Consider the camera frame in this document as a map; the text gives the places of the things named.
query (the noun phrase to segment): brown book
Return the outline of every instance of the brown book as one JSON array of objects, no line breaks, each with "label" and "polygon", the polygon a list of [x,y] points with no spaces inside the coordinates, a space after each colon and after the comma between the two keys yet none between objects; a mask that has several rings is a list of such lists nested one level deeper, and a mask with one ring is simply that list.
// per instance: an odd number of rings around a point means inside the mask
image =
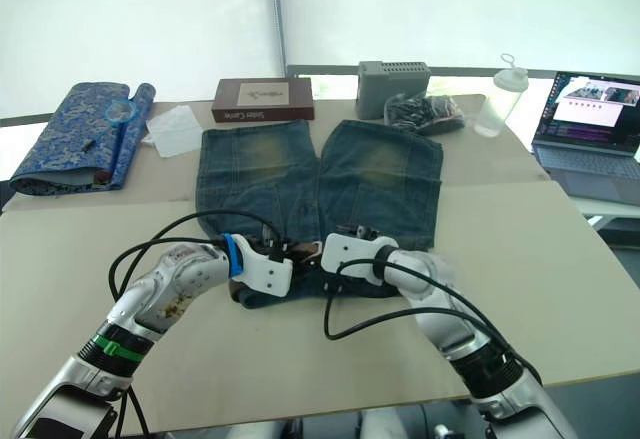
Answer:
[{"label": "brown book", "polygon": [[311,79],[220,79],[211,111],[216,122],[311,121]]}]

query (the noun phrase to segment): laptop keyboard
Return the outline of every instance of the laptop keyboard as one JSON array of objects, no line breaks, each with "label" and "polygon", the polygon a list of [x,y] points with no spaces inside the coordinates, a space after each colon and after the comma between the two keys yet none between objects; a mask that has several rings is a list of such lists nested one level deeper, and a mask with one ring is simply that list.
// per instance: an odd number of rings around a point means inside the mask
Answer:
[{"label": "laptop keyboard", "polygon": [[546,168],[640,180],[640,165],[629,157],[547,147],[537,148],[536,154]]}]

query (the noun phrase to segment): green band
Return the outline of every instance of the green band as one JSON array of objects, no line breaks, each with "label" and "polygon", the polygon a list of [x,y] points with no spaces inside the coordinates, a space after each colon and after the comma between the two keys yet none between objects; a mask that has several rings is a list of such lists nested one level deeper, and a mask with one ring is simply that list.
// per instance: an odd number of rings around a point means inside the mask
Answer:
[{"label": "green band", "polygon": [[102,337],[100,334],[96,334],[91,340],[100,346],[107,356],[118,356],[134,362],[142,362],[142,359],[144,359],[144,354],[133,352],[115,341]]}]

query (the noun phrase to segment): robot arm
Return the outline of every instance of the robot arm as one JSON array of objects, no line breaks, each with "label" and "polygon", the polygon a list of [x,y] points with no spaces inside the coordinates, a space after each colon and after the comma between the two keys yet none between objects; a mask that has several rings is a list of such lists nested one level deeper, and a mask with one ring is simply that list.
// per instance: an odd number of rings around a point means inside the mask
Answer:
[{"label": "robot arm", "polygon": [[[404,266],[451,288],[452,273],[439,258],[419,251],[404,251],[388,237],[367,241],[331,234],[327,238],[322,267],[335,272],[340,264],[375,258]],[[479,319],[461,301],[420,278],[389,266],[358,264],[345,274],[372,284],[396,286],[412,307],[438,307],[464,312]],[[562,412],[531,372],[513,354],[455,316],[416,315],[422,333],[438,348],[463,379],[471,401],[489,422],[487,437],[497,439],[577,439]]]},{"label": "robot arm", "polygon": [[199,295],[230,277],[255,290],[287,293],[290,260],[272,261],[253,251],[239,235],[228,236],[227,244],[229,252],[190,243],[168,249],[62,366],[20,420],[13,437],[106,438],[117,417],[110,402],[127,390],[154,343]]}]

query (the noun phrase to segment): gray box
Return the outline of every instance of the gray box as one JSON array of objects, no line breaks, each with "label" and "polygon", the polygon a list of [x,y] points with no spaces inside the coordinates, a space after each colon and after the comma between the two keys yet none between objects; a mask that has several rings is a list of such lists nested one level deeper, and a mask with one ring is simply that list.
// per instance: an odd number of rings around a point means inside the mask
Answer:
[{"label": "gray box", "polygon": [[356,113],[360,119],[382,119],[384,103],[404,92],[413,96],[425,91],[431,70],[424,62],[361,61],[358,65]]}]

